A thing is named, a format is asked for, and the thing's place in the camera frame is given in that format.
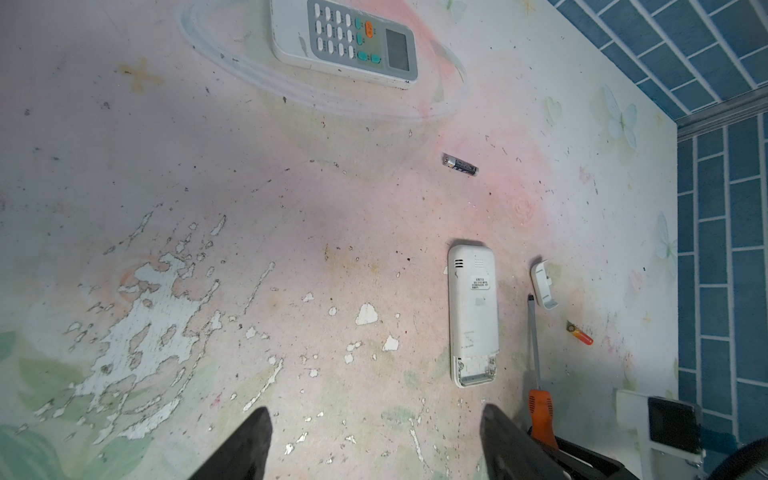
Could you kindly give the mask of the red orange battery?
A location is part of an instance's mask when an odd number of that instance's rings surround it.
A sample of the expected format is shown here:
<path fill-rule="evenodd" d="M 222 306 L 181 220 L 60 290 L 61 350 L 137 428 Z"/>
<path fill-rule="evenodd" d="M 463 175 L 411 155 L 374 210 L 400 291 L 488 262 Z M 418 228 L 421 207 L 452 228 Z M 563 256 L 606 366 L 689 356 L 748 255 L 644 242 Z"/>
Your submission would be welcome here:
<path fill-rule="evenodd" d="M 585 345 L 591 346 L 594 343 L 594 340 L 588 334 L 571 322 L 567 323 L 567 331 Z"/>

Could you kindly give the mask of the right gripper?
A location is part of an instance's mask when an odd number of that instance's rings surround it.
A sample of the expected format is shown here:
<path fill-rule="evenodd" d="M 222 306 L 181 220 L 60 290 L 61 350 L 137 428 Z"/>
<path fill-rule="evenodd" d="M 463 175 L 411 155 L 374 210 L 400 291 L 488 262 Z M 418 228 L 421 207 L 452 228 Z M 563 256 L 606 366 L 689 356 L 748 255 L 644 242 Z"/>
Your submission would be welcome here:
<path fill-rule="evenodd" d="M 559 437 L 556 440 L 558 450 L 554 452 L 554 460 L 571 479 L 638 480 L 612 458 Z"/>

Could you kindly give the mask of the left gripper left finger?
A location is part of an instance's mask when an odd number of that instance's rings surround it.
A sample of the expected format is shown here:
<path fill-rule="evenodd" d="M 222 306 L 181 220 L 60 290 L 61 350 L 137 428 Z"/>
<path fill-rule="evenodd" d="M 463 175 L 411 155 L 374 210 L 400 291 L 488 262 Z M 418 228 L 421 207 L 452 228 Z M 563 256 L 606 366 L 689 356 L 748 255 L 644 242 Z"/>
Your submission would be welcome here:
<path fill-rule="evenodd" d="M 267 407 L 259 407 L 190 476 L 191 480 L 262 480 L 273 427 Z"/>

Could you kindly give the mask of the black silver battery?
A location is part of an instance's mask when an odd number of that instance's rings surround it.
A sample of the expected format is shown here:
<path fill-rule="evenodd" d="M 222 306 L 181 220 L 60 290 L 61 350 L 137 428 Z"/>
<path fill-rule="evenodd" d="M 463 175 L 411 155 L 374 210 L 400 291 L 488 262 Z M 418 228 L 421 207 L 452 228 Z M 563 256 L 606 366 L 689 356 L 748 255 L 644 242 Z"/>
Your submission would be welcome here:
<path fill-rule="evenodd" d="M 442 163 L 448 168 L 469 176 L 476 176 L 479 171 L 477 166 L 446 153 L 442 155 Z"/>

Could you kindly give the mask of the white remote control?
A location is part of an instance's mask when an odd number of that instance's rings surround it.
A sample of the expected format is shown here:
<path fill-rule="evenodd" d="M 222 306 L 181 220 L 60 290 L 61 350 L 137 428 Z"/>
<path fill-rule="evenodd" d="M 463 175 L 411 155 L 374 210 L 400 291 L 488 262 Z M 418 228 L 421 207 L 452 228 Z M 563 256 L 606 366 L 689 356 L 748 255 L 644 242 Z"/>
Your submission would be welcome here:
<path fill-rule="evenodd" d="M 495 256 L 482 244 L 448 252 L 451 376 L 460 388 L 490 383 L 500 351 Z"/>
<path fill-rule="evenodd" d="M 406 89 L 418 79 L 413 32 L 333 1 L 271 1 L 271 45 L 285 64 Z"/>

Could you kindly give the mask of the orange handled screwdriver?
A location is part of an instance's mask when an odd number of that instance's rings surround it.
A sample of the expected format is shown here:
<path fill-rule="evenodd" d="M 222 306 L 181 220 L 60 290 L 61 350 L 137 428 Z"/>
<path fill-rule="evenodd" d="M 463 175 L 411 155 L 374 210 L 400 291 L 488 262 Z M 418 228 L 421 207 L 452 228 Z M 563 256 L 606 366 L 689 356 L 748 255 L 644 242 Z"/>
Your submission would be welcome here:
<path fill-rule="evenodd" d="M 534 365 L 535 386 L 529 391 L 528 408 L 532 421 L 531 437 L 538 442 L 558 450 L 553 429 L 553 402 L 551 394 L 541 387 L 540 357 L 537 339 L 537 324 L 535 316 L 536 300 L 533 294 L 527 297 L 527 314 L 531 334 L 531 346 Z"/>

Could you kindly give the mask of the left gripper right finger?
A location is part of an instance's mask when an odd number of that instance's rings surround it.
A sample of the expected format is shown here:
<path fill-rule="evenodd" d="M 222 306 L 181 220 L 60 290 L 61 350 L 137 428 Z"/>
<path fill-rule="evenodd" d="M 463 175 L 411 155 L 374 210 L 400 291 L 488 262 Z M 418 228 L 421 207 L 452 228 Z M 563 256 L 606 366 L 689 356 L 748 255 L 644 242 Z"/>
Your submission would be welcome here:
<path fill-rule="evenodd" d="M 490 479 L 568 479 L 542 445 L 494 404 L 483 408 L 480 438 Z"/>

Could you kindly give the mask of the white battery cover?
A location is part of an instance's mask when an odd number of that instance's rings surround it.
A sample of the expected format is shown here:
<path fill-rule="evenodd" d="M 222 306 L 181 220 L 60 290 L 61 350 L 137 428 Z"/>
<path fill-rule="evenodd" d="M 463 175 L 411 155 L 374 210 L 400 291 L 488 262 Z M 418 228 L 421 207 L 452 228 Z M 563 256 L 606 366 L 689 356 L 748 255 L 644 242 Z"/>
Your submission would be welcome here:
<path fill-rule="evenodd" d="M 534 287 L 534 295 L 537 303 L 545 310 L 553 310 L 558 302 L 552 295 L 552 279 L 546 270 L 546 261 L 540 260 L 534 263 L 530 269 L 530 276 Z"/>

